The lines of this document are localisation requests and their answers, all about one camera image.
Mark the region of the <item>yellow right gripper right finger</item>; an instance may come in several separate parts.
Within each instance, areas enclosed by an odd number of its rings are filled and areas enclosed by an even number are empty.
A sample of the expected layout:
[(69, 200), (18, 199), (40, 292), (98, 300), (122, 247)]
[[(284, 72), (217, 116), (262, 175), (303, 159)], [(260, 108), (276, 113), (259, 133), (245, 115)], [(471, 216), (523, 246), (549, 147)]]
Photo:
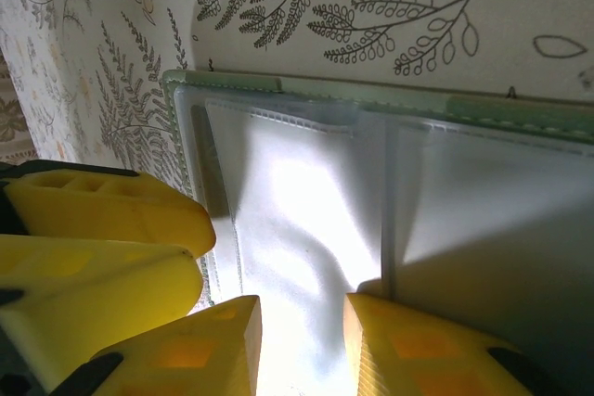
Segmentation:
[(508, 342), (363, 293), (343, 304), (356, 396), (570, 396)]

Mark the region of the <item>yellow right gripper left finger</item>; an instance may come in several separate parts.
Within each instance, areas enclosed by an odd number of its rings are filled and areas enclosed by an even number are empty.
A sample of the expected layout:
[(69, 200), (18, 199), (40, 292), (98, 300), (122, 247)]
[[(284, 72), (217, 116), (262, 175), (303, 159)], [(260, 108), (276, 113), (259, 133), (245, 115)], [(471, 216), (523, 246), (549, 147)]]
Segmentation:
[(256, 396), (262, 334), (240, 296), (98, 352), (49, 396)]

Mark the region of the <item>floral patterned tablecloth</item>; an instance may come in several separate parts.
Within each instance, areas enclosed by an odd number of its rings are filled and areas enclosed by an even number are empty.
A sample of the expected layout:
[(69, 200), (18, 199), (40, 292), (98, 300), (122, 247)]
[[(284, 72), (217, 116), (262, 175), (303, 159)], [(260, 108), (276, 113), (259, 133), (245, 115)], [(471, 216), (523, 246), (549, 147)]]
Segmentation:
[(0, 48), (44, 157), (173, 185), (172, 68), (594, 105), (594, 0), (0, 0)]

